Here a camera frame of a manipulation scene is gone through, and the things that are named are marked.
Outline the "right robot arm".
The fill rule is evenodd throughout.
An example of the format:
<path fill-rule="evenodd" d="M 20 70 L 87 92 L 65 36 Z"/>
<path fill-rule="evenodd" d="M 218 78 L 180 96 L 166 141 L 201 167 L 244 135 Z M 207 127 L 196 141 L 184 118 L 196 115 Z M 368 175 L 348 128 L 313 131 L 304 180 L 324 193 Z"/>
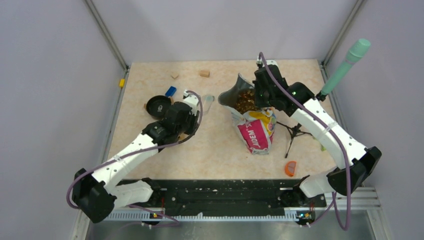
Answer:
<path fill-rule="evenodd" d="M 295 187 L 293 200 L 307 206 L 315 196 L 336 192 L 348 196 L 369 177 L 382 156 L 376 147 L 366 147 L 350 136 L 322 107 L 303 83 L 288 85 L 274 60 L 256 61 L 255 104 L 273 107 L 297 121 L 324 147 L 336 168 L 304 177 Z"/>

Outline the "pet food bag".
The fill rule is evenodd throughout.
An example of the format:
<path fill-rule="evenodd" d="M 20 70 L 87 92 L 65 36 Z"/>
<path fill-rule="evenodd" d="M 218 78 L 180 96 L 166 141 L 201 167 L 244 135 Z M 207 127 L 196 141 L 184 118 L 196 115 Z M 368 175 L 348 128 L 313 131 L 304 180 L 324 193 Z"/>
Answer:
<path fill-rule="evenodd" d="M 271 107 L 256 107 L 253 83 L 239 73 L 234 86 L 218 96 L 218 103 L 229 110 L 234 129 L 249 152 L 269 154 L 277 117 Z"/>

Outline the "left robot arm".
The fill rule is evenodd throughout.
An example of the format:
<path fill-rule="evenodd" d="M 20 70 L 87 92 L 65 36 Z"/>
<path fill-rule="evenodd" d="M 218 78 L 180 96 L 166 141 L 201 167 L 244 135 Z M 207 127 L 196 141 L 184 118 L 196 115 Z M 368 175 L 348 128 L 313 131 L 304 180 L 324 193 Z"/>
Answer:
<path fill-rule="evenodd" d="M 203 113 L 201 97 L 185 90 L 182 101 L 174 102 L 162 119 L 148 124 L 123 150 L 93 169 L 76 172 L 66 192 L 68 206 L 81 210 L 93 223 L 132 204 L 156 206 L 161 198 L 160 187 L 149 178 L 127 184 L 120 182 L 148 158 L 192 138 Z"/>

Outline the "clear plastic scoop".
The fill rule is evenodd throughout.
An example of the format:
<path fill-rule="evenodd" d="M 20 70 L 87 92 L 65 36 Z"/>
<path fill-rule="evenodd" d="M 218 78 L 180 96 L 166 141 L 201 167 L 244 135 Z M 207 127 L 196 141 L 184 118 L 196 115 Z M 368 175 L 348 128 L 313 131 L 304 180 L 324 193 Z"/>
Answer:
<path fill-rule="evenodd" d="M 201 97 L 201 101 L 203 107 L 203 116 L 205 116 L 209 113 L 211 106 L 215 101 L 215 96 L 211 94 L 205 94 Z"/>

